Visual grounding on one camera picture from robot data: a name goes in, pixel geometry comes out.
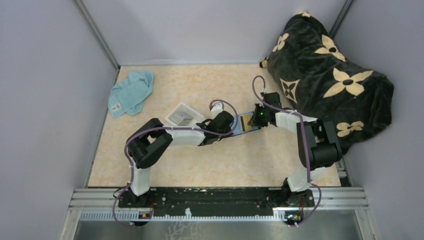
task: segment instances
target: gray floor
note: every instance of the gray floor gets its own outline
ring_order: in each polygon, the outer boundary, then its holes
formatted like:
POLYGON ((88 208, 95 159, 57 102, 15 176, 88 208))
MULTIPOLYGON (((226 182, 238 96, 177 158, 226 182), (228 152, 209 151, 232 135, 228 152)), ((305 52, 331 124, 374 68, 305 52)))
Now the gray floor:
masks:
POLYGON ((75 240, 358 240, 354 211, 317 211, 300 228, 282 222, 149 222, 125 228, 113 221, 80 221, 75 240))

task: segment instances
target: black blanket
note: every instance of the black blanket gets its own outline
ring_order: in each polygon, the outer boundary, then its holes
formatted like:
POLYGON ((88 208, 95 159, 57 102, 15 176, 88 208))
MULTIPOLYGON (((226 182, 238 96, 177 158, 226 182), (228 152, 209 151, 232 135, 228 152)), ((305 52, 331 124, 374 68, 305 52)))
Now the black blanket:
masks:
POLYGON ((288 21, 259 65, 299 113, 333 121, 343 153, 392 122, 393 84, 343 56, 324 26, 306 12, 288 21))

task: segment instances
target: white container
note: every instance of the white container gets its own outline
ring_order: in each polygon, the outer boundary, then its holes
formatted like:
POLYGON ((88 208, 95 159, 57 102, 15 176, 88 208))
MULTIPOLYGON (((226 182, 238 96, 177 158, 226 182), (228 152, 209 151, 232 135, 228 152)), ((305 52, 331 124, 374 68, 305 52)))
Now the white container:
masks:
POLYGON ((191 108, 184 102, 178 105, 165 117, 165 120, 173 126, 191 126, 206 120, 205 116, 191 108))

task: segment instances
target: cable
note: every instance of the cable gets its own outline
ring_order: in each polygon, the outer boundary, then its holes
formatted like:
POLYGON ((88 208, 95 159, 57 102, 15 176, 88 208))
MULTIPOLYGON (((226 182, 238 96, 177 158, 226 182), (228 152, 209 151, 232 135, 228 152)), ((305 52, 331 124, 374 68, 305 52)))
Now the cable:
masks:
POLYGON ((172 131, 198 131, 198 132, 203 132, 203 133, 208 133, 208 134, 213 134, 213 135, 217 135, 220 137, 223 136, 227 136, 230 135, 231 133, 234 132, 234 130, 237 128, 237 125, 239 124, 239 115, 237 114, 236 108, 234 108, 233 105, 231 105, 229 102, 225 101, 225 100, 221 100, 221 99, 215 99, 213 101, 210 102, 209 107, 212 106, 213 103, 215 102, 222 102, 227 104, 228 106, 230 106, 232 108, 232 110, 234 111, 235 114, 235 125, 234 127, 231 129, 231 131, 227 132, 227 133, 218 133, 218 132, 213 132, 213 131, 209 131, 209 130, 204 130, 201 128, 192 128, 192 127, 178 127, 178 128, 173 128, 173 127, 168 127, 168 126, 160 126, 160 127, 153 127, 144 131, 141 131, 137 134, 135 134, 134 136, 130 137, 128 139, 128 141, 125 143, 125 147, 123 148, 123 153, 125 154, 125 157, 128 159, 129 161, 129 165, 131 168, 131 178, 128 182, 128 184, 122 189, 122 191, 119 192, 118 196, 115 198, 115 201, 113 202, 113 206, 112 206, 112 216, 113 219, 115 220, 115 222, 117 222, 118 224, 120 224, 123 227, 131 227, 131 225, 126 225, 123 224, 122 222, 120 222, 115 214, 115 208, 117 205, 118 200, 121 198, 122 194, 127 191, 131 184, 133 184, 133 180, 134 180, 134 164, 133 161, 130 158, 130 155, 128 154, 128 145, 136 138, 138 138, 141 135, 153 132, 153 131, 158 131, 158 130, 172 130, 172 131))
POLYGON ((306 220, 308 220, 310 217, 311 217, 311 215, 315 212, 315 210, 317 210, 317 208, 318 208, 318 206, 320 205, 320 203, 321 203, 321 198, 322 198, 322 193, 321 193, 321 188, 319 187, 319 186, 317 186, 317 185, 315 185, 315 184, 313 184, 312 183, 312 180, 311 180, 311 164, 310 164, 310 162, 309 162, 309 153, 308 153, 308 143, 307 143, 307 141, 306 141, 306 134, 305 134, 305 123, 304 123, 304 119, 303 119, 303 116, 302 116, 302 114, 300 114, 300 113, 298 113, 297 111, 294 111, 294 112, 291 112, 291 111, 287 111, 287 110, 284 110, 284 109, 281 109, 281 108, 278 108, 278 107, 275 107, 275 106, 273 106, 273 105, 271 105, 271 104, 268 104, 268 103, 266 103, 263 99, 261 99, 260 97, 259 97, 259 95, 256 93, 256 90, 255 90, 255 81, 256 81, 256 79, 257 78, 261 78, 262 79, 262 82, 263 82, 263 89, 265 89, 265 78, 263 77, 263 76, 261 76, 261 75, 257 75, 257 76, 255 76, 254 78, 253 78, 253 81, 252 81, 252 90, 253 90, 253 94, 256 96, 256 98, 262 103, 262 104, 264 104, 265 106, 267 106, 267 107, 269 107, 269 108, 272 108, 272 109, 274 109, 274 110, 277 110, 277 111, 279 111, 279 112, 283 112, 283 113, 286 113, 286 114, 293 114, 293 115, 295 115, 295 116, 297 116, 297 117, 299 117, 299 119, 300 119, 300 131, 301 131, 301 135, 302 135, 302 142, 303 142, 303 146, 304 146, 304 151, 305 151, 305 158, 306 158, 306 175, 307 175, 307 182, 308 183, 310 183, 312 186, 314 186, 314 187, 316 187, 317 189, 318 189, 318 192, 319 192, 319 197, 318 197, 318 202, 316 203, 316 205, 313 207, 313 209, 312 209, 312 211, 310 211, 310 213, 303 219, 303 221, 302 222, 300 222, 299 224, 296 224, 296 225, 288 225, 288 226, 290 226, 290 227, 299 227, 300 225, 302 225, 304 222, 306 222, 306 220))

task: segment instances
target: white sticker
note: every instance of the white sticker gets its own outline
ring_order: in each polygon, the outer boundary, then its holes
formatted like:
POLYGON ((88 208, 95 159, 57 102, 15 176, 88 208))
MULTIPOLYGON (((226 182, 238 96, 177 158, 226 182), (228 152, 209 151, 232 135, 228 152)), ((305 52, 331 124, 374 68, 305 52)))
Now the white sticker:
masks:
POLYGON ((116 112, 119 109, 121 109, 121 104, 118 103, 118 104, 116 104, 115 106, 112 107, 112 112, 116 112))

